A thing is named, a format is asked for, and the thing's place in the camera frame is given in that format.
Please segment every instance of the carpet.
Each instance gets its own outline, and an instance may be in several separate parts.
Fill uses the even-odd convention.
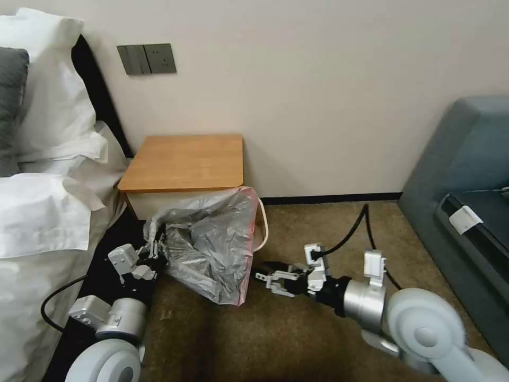
[[[305,263],[304,245],[335,245],[363,203],[268,206],[270,236],[254,254]],[[433,291],[459,312],[471,347],[492,353],[395,202],[370,203],[375,243],[403,288]],[[363,279],[365,225],[328,256],[334,277]],[[388,294],[396,290],[387,280]],[[359,326],[305,296],[270,293],[251,280],[245,304],[218,306],[168,276],[156,288],[145,335],[142,381],[439,381],[363,342]]]

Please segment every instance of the white tag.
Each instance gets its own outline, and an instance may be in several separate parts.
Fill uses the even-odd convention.
[[[463,206],[450,217],[449,221],[460,235],[467,232],[474,225],[483,223],[482,219],[469,207]]]

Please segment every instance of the black bed frame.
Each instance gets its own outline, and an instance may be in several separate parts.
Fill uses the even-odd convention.
[[[80,36],[72,50],[72,60],[77,72],[85,82],[95,109],[96,119],[106,122],[120,143],[125,156],[132,158],[133,152],[122,131],[104,78],[92,50],[83,36]],[[125,291],[118,282],[117,272],[107,261],[107,255],[114,248],[127,242],[133,244],[135,248],[145,243],[143,239],[143,221],[138,220],[129,209],[124,211],[99,242],[87,272],[89,277],[83,282],[79,297],[95,294],[109,304],[112,304],[118,298],[125,297]],[[148,290],[144,298],[140,298],[147,305],[151,303],[152,292],[153,290]],[[42,381],[64,382],[69,367],[76,357],[95,342],[96,339],[92,329],[79,324],[75,320],[68,320]]]

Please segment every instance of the gray pillow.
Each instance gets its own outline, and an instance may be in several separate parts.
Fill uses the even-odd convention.
[[[14,133],[27,82],[29,56],[24,49],[0,47],[0,177],[20,172]]]

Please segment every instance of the trash bin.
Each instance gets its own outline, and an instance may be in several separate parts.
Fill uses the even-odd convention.
[[[257,209],[265,238],[254,242]],[[166,224],[166,272],[217,304],[245,301],[253,250],[267,241],[261,200],[251,187],[238,187],[171,202],[147,219],[144,236],[151,242]]]

